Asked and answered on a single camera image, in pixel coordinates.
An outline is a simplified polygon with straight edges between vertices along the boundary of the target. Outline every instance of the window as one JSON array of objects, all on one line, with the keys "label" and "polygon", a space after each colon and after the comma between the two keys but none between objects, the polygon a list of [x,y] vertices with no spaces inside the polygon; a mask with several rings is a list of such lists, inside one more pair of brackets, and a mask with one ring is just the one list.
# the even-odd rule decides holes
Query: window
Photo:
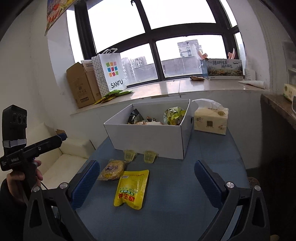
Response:
[{"label": "window", "polygon": [[121,52],[121,62],[127,71],[127,85],[157,79],[149,44]]},{"label": "window", "polygon": [[78,38],[78,31],[76,26],[75,13],[73,10],[67,10],[67,22],[68,22],[68,31],[70,37],[71,48],[74,56],[75,63],[83,60],[83,54],[80,46],[80,41]]},{"label": "window", "polygon": [[234,36],[237,41],[239,58],[242,60],[242,70],[244,72],[244,69],[246,68],[246,54],[244,52],[244,43],[242,42],[242,36],[239,32],[236,33]]},{"label": "window", "polygon": [[228,15],[228,18],[229,18],[229,21],[231,23],[231,26],[234,27],[237,25],[237,21],[235,20],[235,17],[230,9],[230,6],[228,5],[228,2],[226,0],[220,0],[220,2],[222,3],[227,15]]},{"label": "window", "polygon": [[[151,29],[181,23],[216,23],[206,0],[141,0]],[[202,9],[203,17],[188,9]]]},{"label": "window", "polygon": [[[220,35],[197,35],[164,39],[156,42],[165,77],[201,74],[198,51],[203,49],[209,58],[226,58]],[[180,57],[180,52],[187,54]]]},{"label": "window", "polygon": [[202,75],[199,50],[227,58],[234,48],[245,62],[226,0],[85,0],[74,10],[67,17],[75,60],[117,48],[128,86]]},{"label": "window", "polygon": [[144,33],[136,5],[131,0],[103,0],[88,10],[98,51]]}]

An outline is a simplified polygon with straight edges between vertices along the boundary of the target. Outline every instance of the cardboard box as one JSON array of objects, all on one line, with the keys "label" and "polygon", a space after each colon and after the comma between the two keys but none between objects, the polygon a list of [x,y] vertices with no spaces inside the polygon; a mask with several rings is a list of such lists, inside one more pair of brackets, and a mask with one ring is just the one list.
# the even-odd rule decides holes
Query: cardboard box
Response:
[{"label": "cardboard box", "polygon": [[226,135],[228,108],[223,110],[198,108],[194,112],[194,129]]},{"label": "cardboard box", "polygon": [[296,85],[284,84],[284,96],[286,99],[292,102],[294,95],[296,95]]},{"label": "cardboard box", "polygon": [[206,64],[209,80],[243,80],[240,59],[210,58]]},{"label": "cardboard box", "polygon": [[[131,104],[107,120],[104,126],[115,149],[134,150],[141,154],[151,150],[160,157],[184,159],[193,126],[189,105],[190,100]],[[179,126],[127,124],[134,109],[137,109],[143,118],[150,116],[156,118],[156,121],[163,122],[164,112],[176,106],[186,110]]]},{"label": "cardboard box", "polygon": [[84,64],[76,63],[68,68],[67,80],[78,108],[94,104],[101,99],[94,69],[89,60]]}]

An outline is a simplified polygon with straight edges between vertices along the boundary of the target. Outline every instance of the hand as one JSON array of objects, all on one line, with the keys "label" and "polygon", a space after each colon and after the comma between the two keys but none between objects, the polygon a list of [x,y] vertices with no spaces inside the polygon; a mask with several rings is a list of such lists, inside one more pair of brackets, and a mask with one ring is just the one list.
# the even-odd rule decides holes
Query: hand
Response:
[{"label": "hand", "polygon": [[[37,162],[38,166],[41,165],[41,161],[35,160],[35,162]],[[24,179],[25,174],[19,171],[12,171],[6,176],[9,192],[12,196],[14,196],[16,199],[22,202],[24,201],[24,199],[22,193],[22,185],[20,184],[20,181],[23,181]],[[38,169],[36,169],[36,185],[40,187],[42,180],[43,177],[41,172]]]}]

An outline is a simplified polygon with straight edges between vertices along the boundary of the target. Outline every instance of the yellow snack package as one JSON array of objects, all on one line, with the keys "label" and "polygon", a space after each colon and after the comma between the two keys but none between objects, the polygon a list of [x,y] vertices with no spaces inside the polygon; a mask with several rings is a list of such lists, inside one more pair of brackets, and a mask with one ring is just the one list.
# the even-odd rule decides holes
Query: yellow snack package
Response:
[{"label": "yellow snack package", "polygon": [[124,202],[134,209],[141,209],[149,170],[124,171],[119,179],[114,206],[118,207]]},{"label": "yellow snack package", "polygon": [[124,171],[124,167],[124,161],[110,159],[107,166],[101,171],[97,180],[116,180],[120,178]]}]

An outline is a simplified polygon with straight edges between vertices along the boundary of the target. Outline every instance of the tissue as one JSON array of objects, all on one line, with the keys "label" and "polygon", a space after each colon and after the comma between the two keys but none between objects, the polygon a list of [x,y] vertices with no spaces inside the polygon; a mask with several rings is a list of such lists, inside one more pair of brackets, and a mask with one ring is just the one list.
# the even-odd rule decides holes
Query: tissue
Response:
[{"label": "tissue", "polygon": [[194,129],[226,135],[228,122],[228,108],[210,99],[197,99],[192,101],[192,107],[198,106],[194,111]]}]

